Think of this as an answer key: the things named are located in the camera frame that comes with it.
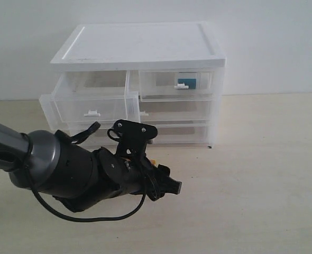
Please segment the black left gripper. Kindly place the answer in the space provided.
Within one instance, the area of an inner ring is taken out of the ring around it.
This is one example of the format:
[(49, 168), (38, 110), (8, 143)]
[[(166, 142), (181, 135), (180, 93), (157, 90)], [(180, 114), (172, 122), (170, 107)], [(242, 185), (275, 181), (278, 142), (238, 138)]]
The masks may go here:
[(170, 177), (170, 168), (155, 165), (146, 155), (113, 154), (106, 148), (92, 152), (98, 169), (97, 196), (180, 194), (182, 182)]

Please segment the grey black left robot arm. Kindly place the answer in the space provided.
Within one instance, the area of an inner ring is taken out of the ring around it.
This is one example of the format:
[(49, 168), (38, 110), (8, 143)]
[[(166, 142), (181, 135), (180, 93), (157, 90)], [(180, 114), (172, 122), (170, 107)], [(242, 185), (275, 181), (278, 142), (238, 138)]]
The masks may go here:
[(49, 194), (74, 213), (126, 194), (157, 201), (180, 193), (181, 182), (171, 178), (170, 169), (146, 156), (156, 127), (117, 120), (107, 132), (117, 142), (115, 153), (84, 149), (81, 144), (99, 128), (95, 122), (69, 136), (60, 130), (19, 133), (0, 124), (0, 169), (16, 187)]

